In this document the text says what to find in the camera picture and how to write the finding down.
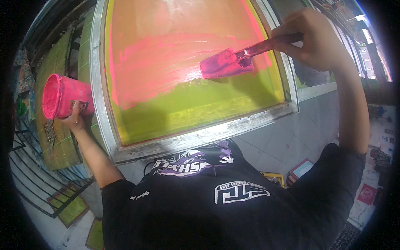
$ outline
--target metal rack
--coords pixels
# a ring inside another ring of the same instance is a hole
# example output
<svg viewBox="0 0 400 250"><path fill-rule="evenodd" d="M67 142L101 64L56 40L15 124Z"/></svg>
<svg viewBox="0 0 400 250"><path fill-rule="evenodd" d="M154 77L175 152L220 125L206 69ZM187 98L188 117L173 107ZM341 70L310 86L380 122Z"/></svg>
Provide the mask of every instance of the metal rack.
<svg viewBox="0 0 400 250"><path fill-rule="evenodd" d="M82 191L94 182L93 177L84 176L76 166L49 171L44 165L42 153L37 150L39 141L24 121L18 118L14 135L14 145L9 159L14 184L18 194L42 213L56 218ZM64 190L72 191L67 195ZM56 197L56 193L66 196L66 201ZM61 202L56 207L49 198Z"/></svg>

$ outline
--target pink paint can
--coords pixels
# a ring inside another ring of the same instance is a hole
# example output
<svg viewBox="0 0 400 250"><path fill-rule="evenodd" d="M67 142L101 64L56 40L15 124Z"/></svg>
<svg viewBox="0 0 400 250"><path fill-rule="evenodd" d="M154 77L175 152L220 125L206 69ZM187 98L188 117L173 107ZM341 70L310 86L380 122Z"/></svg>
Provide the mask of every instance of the pink paint can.
<svg viewBox="0 0 400 250"><path fill-rule="evenodd" d="M80 101L80 114L94 112L90 84L59 74L52 74L44 86L42 108L47 119L63 118L72 114L72 107Z"/></svg>

